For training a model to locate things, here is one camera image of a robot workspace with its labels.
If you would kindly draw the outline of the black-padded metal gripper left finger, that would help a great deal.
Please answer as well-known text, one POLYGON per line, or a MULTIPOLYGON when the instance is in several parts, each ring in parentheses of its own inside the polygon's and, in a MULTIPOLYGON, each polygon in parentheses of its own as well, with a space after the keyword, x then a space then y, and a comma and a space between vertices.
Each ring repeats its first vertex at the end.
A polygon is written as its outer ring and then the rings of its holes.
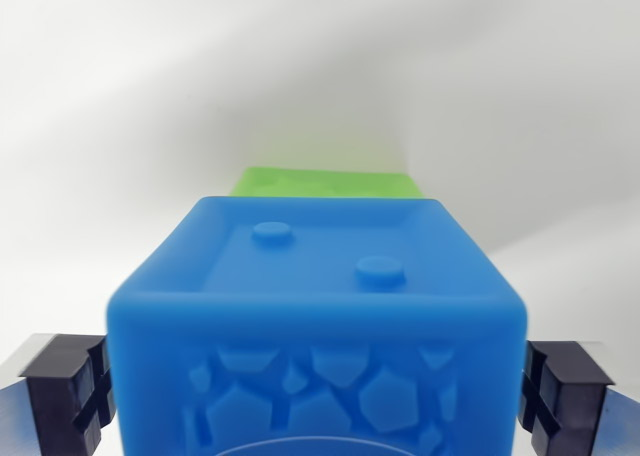
POLYGON ((92 455, 116 413, 104 335, 33 334, 1 364, 3 455, 92 455))

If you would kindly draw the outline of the black-padded metal gripper right finger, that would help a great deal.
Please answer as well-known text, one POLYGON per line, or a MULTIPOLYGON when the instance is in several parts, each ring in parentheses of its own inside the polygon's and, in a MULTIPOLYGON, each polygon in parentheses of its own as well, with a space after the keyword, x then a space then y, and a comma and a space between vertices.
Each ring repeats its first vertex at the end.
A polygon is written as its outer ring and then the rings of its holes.
POLYGON ((538 455, 637 455, 639 363, 598 342, 529 341, 518 421, 538 455))

